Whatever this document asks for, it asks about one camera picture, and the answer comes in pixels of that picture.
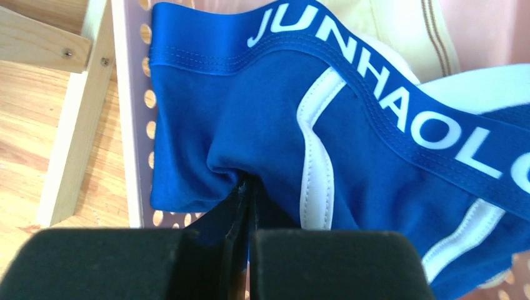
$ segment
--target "wooden frame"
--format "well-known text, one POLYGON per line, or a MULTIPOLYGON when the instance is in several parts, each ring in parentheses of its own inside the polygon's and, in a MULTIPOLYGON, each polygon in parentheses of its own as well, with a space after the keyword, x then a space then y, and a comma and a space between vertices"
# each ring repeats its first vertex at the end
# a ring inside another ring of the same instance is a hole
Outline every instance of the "wooden frame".
POLYGON ((37 212, 51 226, 74 214, 113 72, 110 1, 89 0, 80 36, 0 7, 0 59, 72 72, 37 212))

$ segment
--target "white trim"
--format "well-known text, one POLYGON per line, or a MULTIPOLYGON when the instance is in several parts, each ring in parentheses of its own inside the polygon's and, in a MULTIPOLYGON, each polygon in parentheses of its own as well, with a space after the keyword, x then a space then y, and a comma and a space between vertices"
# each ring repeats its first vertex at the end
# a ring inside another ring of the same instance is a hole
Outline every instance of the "white trim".
POLYGON ((335 194, 333 165, 313 126, 345 85, 346 82, 330 67, 312 84, 296 112, 296 121, 305 142, 300 189, 300 222, 303 229, 331 229, 335 194))
POLYGON ((458 228, 437 242, 422 259, 429 284, 455 259, 482 244, 493 232, 505 211, 478 199, 467 210, 458 228))

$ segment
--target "black foam pad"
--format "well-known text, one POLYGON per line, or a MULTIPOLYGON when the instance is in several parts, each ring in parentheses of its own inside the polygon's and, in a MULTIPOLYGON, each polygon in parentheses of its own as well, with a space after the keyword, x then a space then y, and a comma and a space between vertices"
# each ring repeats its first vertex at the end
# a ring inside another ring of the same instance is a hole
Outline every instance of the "black foam pad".
POLYGON ((252 300, 431 300, 418 253, 390 232, 258 230, 252 300))

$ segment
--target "black object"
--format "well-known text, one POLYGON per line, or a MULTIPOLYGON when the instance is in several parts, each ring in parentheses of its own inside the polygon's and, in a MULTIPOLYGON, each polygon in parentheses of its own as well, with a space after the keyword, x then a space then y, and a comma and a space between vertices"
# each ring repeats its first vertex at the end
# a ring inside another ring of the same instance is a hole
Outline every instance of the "black object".
POLYGON ((0 300, 243 300, 249 244, 253 300, 434 299, 402 235, 302 231, 247 177, 186 229, 41 231, 0 300))

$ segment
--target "blue waistband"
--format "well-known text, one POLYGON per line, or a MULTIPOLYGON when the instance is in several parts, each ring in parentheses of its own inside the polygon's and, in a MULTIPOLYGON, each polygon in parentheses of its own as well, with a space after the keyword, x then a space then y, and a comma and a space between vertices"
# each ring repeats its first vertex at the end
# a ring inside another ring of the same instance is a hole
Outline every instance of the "blue waistband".
POLYGON ((530 131, 458 111, 424 94, 322 4, 280 0, 218 15, 159 3, 153 7, 152 31, 152 67, 230 76, 282 50, 325 61, 363 99, 372 129, 394 152, 530 221, 530 131), (446 134, 428 141, 424 130, 432 126, 423 125, 432 120, 439 125, 435 131, 446 134))

